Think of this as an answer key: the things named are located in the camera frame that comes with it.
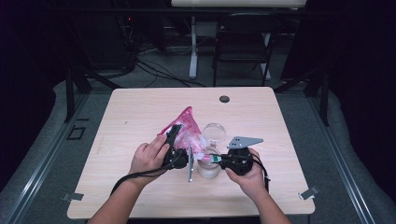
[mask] person's left hand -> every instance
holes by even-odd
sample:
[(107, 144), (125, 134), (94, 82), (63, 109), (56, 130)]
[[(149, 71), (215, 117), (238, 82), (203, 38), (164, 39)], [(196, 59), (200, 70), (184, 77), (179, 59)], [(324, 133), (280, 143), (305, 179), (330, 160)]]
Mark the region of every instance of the person's left hand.
[[(166, 135), (159, 135), (150, 144), (143, 143), (140, 145), (134, 154), (134, 158), (132, 159), (131, 163), (131, 169), (129, 170), (128, 174), (160, 168), (163, 164), (163, 158), (169, 149), (169, 144), (164, 145), (165, 141)], [(149, 174), (153, 175), (153, 177), (140, 176), (133, 179), (133, 181), (143, 188), (151, 181), (156, 179), (161, 173), (163, 173), (163, 171)]]

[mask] chair seat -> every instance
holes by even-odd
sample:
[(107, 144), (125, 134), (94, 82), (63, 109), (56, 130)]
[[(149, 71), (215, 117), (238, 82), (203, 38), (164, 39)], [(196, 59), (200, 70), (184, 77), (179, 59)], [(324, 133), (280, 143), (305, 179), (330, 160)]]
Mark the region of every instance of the chair seat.
[(265, 63), (266, 49), (261, 34), (224, 33), (219, 36), (219, 61)]

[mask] gray carpet floor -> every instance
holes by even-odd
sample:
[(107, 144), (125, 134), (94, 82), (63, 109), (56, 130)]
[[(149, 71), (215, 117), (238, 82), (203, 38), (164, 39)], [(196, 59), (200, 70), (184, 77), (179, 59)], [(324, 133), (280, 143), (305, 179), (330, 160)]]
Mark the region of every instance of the gray carpet floor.
[[(286, 60), (290, 36), (281, 36), (276, 42), (273, 63), (270, 66), (271, 81), (267, 86), (277, 87), (282, 84), (280, 74)], [(199, 48), (198, 78), (194, 81), (211, 86), (212, 83), (212, 50), (210, 44), (202, 43)], [(176, 77), (188, 79), (190, 69), (190, 53), (186, 48), (174, 46), (167, 53), (151, 50), (139, 56), (157, 69), (166, 68)], [(222, 79), (220, 86), (260, 86), (260, 69), (251, 70), (251, 66), (223, 64), (219, 69), (220, 76), (233, 78)], [(111, 80), (126, 88), (160, 88), (185, 87), (172, 79), (164, 79), (149, 75), (141, 68), (122, 77)], [(69, 202), (61, 200), (65, 193), (74, 192), (85, 160), (91, 149), (93, 138), (106, 109), (111, 91), (100, 82), (90, 79), (93, 91), (89, 95), (76, 92), (80, 110), (70, 121), (64, 124), (66, 113), (65, 87), (61, 83), (55, 87), (57, 93), (56, 105), (48, 122), (37, 137), (31, 150), (22, 162), (19, 170), (11, 178), (6, 188), (0, 193), (0, 223), (6, 223), (15, 212), (13, 209), (20, 202), (20, 195), (29, 184), (29, 179), (35, 174), (35, 168), (42, 162), (49, 150), (58, 147), (53, 156), (50, 169), (43, 174), (44, 180), (38, 184), (34, 197), (27, 203), (25, 209), (18, 211), (19, 223), (84, 223), (84, 220), (71, 220), (66, 211)], [(301, 83), (285, 93), (279, 93), (276, 98), (309, 187), (317, 186), (320, 193), (314, 200), (316, 211), (311, 216), (311, 223), (361, 223), (361, 219), (350, 199), (345, 183), (341, 178), (331, 153), (331, 145), (323, 132), (321, 121), (316, 117), (318, 111), (312, 107), (317, 99), (305, 98)], [(366, 205), (376, 223), (396, 223), (396, 206), (394, 202), (375, 184), (369, 172), (360, 162), (348, 140), (347, 126), (339, 108), (337, 98), (331, 94), (329, 98), (330, 131), (336, 139), (346, 159), (346, 165), (357, 185)], [(68, 140), (71, 128), (84, 127), (85, 132), (79, 140)], [(293, 223), (306, 223), (305, 216), (290, 217)], [(210, 219), (151, 219), (134, 220), (132, 223), (259, 223), (256, 217), (241, 218), (210, 218)]]

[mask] hand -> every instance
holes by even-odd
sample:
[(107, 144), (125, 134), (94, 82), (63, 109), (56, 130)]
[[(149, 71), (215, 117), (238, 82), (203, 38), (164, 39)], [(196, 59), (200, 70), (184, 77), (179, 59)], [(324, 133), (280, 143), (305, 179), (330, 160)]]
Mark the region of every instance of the hand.
[[(159, 135), (150, 144), (143, 143), (140, 145), (134, 154), (131, 169), (128, 174), (160, 168), (163, 164), (163, 158), (169, 149), (169, 144), (164, 145), (165, 141), (166, 135)], [(160, 175), (161, 173), (163, 173), (163, 171), (149, 174), (153, 175), (153, 177), (141, 176), (130, 180), (143, 188), (158, 177), (155, 175)]]
[[(256, 150), (250, 148), (249, 151), (251, 154), (260, 157)], [(237, 175), (229, 168), (226, 168), (225, 171), (228, 177), (230, 177), (233, 182), (237, 183), (241, 187), (241, 190), (244, 191), (253, 202), (260, 198), (259, 196), (261, 194), (268, 194), (268, 191), (265, 189), (262, 168), (256, 162), (253, 162), (252, 169), (245, 175)]]

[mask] tape piece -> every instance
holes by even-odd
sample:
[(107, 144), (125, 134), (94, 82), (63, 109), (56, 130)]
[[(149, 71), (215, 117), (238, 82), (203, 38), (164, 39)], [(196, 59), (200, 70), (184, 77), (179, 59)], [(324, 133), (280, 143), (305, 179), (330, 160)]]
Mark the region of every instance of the tape piece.
[(81, 201), (82, 197), (84, 197), (84, 195), (79, 193), (65, 193), (61, 199), (67, 202), (71, 202), (72, 200)]
[(319, 189), (314, 186), (312, 189), (305, 191), (304, 193), (298, 193), (301, 199), (307, 200), (308, 198), (315, 198), (315, 194), (319, 193)]

